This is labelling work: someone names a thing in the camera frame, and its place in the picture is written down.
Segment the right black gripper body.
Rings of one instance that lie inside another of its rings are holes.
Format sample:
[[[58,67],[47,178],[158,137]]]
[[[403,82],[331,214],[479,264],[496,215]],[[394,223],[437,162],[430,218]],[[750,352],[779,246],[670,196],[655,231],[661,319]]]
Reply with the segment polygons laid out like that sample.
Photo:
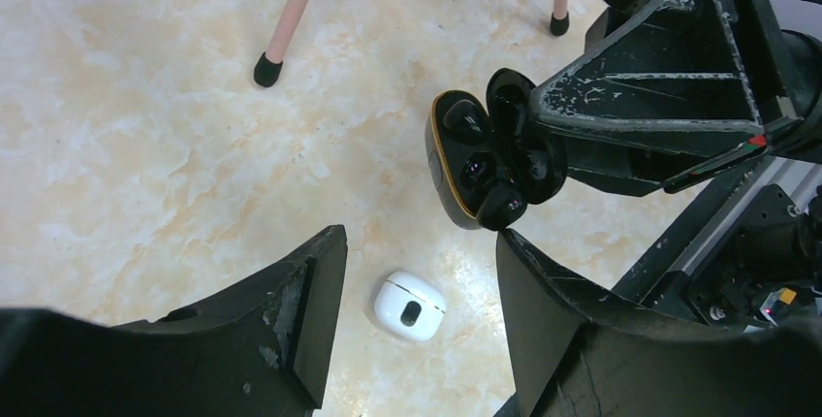
[[[821,160],[820,40],[782,28],[773,0],[733,1],[739,16],[733,31],[763,121],[762,132],[750,137],[682,132],[624,136],[684,134],[704,139],[707,160],[676,179],[676,192],[767,155],[811,163]]]

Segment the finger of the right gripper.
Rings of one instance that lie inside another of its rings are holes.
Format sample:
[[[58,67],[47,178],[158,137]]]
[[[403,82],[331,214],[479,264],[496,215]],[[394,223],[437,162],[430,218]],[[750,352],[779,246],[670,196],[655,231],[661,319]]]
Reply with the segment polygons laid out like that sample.
[[[657,190],[673,194],[676,179],[707,160],[707,145],[697,135],[563,135],[561,139],[568,176],[610,194],[643,197]]]
[[[604,1],[583,54],[532,91],[536,120],[577,134],[762,132],[733,0]]]

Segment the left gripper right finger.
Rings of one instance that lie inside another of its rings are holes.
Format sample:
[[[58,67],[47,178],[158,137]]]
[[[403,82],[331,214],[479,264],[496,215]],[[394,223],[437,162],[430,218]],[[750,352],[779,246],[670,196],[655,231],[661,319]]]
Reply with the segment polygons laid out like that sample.
[[[817,416],[821,323],[731,333],[638,305],[498,234],[523,416]]]

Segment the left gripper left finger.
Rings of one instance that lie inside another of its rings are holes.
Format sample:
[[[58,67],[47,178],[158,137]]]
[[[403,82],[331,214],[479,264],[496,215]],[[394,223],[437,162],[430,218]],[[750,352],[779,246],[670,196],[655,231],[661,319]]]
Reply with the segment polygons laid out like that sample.
[[[1,312],[5,416],[309,416],[324,401],[347,259],[331,225],[165,317],[107,327]]]

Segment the white earbud charging case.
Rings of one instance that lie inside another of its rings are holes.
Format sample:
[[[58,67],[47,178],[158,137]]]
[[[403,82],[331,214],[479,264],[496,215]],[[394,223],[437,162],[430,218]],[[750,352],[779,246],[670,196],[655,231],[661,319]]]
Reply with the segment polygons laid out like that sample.
[[[394,272],[380,287],[373,311],[394,334],[413,341],[434,337],[445,318],[445,296],[433,285],[408,272]]]

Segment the black earbud charging case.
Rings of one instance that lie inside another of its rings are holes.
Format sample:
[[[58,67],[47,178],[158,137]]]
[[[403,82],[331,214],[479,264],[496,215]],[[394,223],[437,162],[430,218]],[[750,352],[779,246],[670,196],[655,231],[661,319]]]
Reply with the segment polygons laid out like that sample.
[[[501,68],[484,101],[462,90],[433,101],[425,130],[428,166],[443,209],[460,228],[501,231],[565,183],[563,140],[528,116],[534,87],[523,74]]]

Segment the pink music stand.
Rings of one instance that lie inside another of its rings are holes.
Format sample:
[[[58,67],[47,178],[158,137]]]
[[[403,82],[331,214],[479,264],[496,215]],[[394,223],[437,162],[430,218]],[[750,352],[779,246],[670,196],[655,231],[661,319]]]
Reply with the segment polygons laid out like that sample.
[[[253,69],[252,78],[263,88],[274,86],[284,66],[285,54],[292,42],[309,0],[286,0],[267,49]],[[567,33],[570,26],[569,0],[553,0],[549,32],[555,37]]]

